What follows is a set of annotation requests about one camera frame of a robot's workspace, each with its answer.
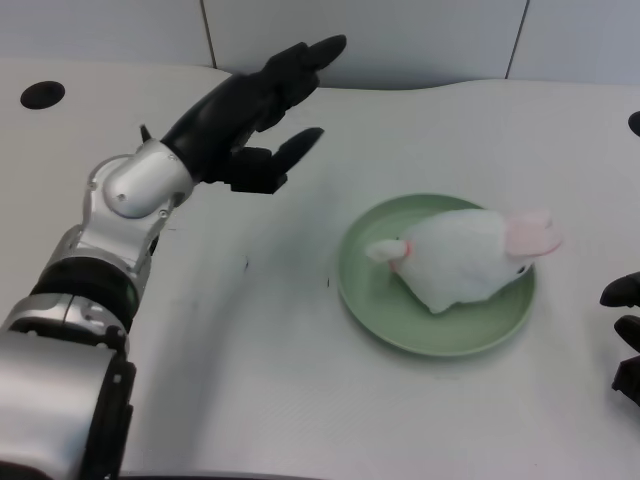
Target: green plate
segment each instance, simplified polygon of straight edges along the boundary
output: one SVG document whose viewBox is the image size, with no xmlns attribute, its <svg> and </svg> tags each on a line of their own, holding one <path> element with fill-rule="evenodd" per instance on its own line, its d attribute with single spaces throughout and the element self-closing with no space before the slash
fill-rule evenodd
<svg viewBox="0 0 640 480">
<path fill-rule="evenodd" d="M 524 324 L 535 291 L 533 268 L 486 302 L 433 315 L 386 264 L 376 265 L 364 254 L 370 243 L 395 238 L 426 217 L 465 208 L 481 207 L 443 195 L 409 195 L 372 208 L 351 226 L 340 246 L 338 288 L 373 334 L 410 352 L 456 356 L 491 348 Z"/>
</svg>

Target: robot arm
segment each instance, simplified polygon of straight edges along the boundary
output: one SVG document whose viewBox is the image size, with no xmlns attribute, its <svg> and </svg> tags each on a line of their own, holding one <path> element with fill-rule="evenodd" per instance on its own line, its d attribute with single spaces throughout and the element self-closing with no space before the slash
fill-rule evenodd
<svg viewBox="0 0 640 480">
<path fill-rule="evenodd" d="M 245 143 L 307 98 L 345 45 L 344 36 L 301 43 L 234 75 L 161 140 L 143 126 L 136 153 L 91 172 L 82 224 L 0 330 L 0 478 L 117 478 L 133 411 L 127 336 L 162 228 L 200 182 L 277 191 L 323 131 L 305 130 L 275 154 Z"/>
</svg>

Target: plush toy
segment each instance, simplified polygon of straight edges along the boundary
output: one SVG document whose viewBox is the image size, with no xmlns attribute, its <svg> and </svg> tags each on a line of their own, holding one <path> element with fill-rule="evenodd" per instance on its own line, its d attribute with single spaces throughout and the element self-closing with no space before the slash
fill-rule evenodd
<svg viewBox="0 0 640 480">
<path fill-rule="evenodd" d="M 454 303 L 489 299 L 561 243 L 548 212 L 454 210 L 409 227 L 396 240 L 374 243 L 366 254 L 389 262 L 429 310 L 440 313 Z"/>
</svg>

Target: rabbit ear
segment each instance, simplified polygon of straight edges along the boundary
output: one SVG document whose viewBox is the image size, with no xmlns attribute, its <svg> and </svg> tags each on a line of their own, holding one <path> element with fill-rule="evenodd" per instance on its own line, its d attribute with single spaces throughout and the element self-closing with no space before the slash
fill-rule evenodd
<svg viewBox="0 0 640 480">
<path fill-rule="evenodd" d="M 509 217 L 506 223 L 506 249 L 509 255 L 547 255 L 562 243 L 562 237 L 553 228 L 549 212 L 538 211 Z"/>
</svg>

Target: black circular hole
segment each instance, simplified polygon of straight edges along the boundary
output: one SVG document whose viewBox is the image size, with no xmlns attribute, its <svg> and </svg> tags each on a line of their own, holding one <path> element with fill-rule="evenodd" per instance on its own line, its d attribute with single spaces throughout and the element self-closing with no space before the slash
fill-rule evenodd
<svg viewBox="0 0 640 480">
<path fill-rule="evenodd" d="M 640 137 L 640 112 L 636 112 L 629 117 L 629 128 Z"/>
<path fill-rule="evenodd" d="M 20 103 L 29 110 L 42 110 L 54 106 L 64 97 L 64 85 L 47 81 L 31 85 L 20 96 Z"/>
</svg>

